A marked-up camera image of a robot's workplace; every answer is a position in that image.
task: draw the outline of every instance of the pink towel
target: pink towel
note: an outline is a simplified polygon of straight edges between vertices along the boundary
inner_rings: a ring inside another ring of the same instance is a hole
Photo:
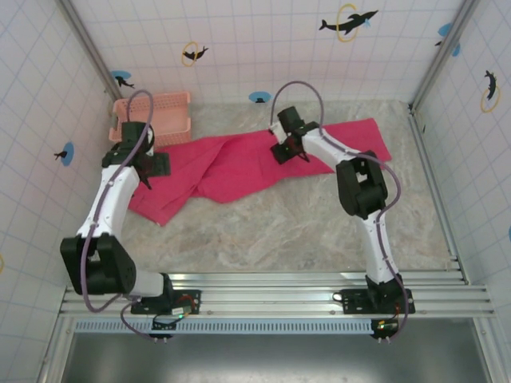
[[[368,120],[326,125],[334,138],[362,152],[372,150],[383,161],[390,160],[376,122]],[[310,156],[279,165],[270,147],[275,137],[268,131],[207,137],[162,149],[170,155],[171,175],[143,184],[129,204],[132,211],[161,226],[165,225],[189,197],[207,197],[219,203],[232,202],[258,192],[287,177],[333,172]]]

